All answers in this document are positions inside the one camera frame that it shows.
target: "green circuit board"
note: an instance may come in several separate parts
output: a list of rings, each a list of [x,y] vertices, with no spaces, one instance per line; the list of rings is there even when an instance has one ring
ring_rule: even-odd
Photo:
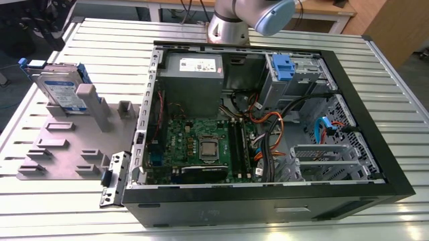
[[[204,163],[199,159],[199,138],[215,139],[219,144],[219,160]],[[231,156],[228,151],[228,127],[222,120],[171,120],[167,133],[167,150],[164,165],[188,166],[218,164],[228,166]]]
[[[232,174],[231,148],[228,137],[228,120],[212,119],[171,119],[167,124],[165,151],[161,167],[153,168],[152,179],[156,184],[170,184],[168,171],[171,168],[188,166],[227,166],[228,176],[220,183],[251,182],[252,177]],[[244,124],[246,131],[254,131],[252,123]],[[219,158],[202,160],[200,140],[212,140],[218,143]]]

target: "table leg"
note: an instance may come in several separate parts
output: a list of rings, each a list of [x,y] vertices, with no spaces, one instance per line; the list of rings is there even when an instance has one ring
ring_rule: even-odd
[[[346,27],[346,24],[349,22],[350,16],[338,16],[337,21],[333,24],[333,27],[330,28],[329,33],[330,34],[341,34],[343,28]]]
[[[160,4],[147,3],[151,22],[161,22]]]

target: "cpu socket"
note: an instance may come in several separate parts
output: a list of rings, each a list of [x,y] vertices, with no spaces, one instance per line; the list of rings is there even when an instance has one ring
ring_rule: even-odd
[[[216,139],[199,140],[199,159],[208,164],[219,160],[219,142]]]

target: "sticker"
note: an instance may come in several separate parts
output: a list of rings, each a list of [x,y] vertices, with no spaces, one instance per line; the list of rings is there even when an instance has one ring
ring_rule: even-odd
[[[262,105],[260,105],[258,102],[255,102],[255,107],[256,107],[258,109],[262,109]]]
[[[255,169],[255,175],[256,175],[256,176],[262,176],[262,173],[263,173],[263,169],[256,168],[256,169]]]
[[[180,59],[179,71],[215,72],[216,71],[216,61],[215,61],[215,59],[187,59],[187,58],[183,58],[183,59]]]
[[[47,89],[52,98],[65,110],[84,111],[87,110],[85,103],[76,96],[76,86],[68,81],[45,81]]]

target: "metal bracket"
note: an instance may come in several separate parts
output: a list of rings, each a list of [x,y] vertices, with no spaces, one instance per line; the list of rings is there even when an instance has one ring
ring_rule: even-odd
[[[119,152],[112,155],[108,169],[101,176],[103,193],[100,208],[123,207],[121,196],[127,181],[131,153]]]

